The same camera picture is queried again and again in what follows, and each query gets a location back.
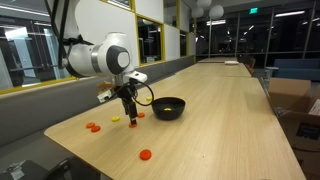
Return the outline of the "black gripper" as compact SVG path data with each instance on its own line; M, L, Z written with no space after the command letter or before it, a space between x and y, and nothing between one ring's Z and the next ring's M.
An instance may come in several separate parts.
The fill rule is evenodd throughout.
M130 117L131 125L137 124L137 109L133 100L136 96L135 83L136 80L130 79L127 83L116 88L116 94L122 100L126 115L132 115Z

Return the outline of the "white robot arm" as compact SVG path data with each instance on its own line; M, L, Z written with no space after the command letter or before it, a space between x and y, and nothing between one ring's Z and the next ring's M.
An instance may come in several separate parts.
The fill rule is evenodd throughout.
M106 9L92 0L44 0L53 32L58 39L58 67L78 78L106 76L113 80L114 95L122 100L130 123L136 123L137 109L133 99L135 84L145 76L131 64L131 47L126 34L108 32Z

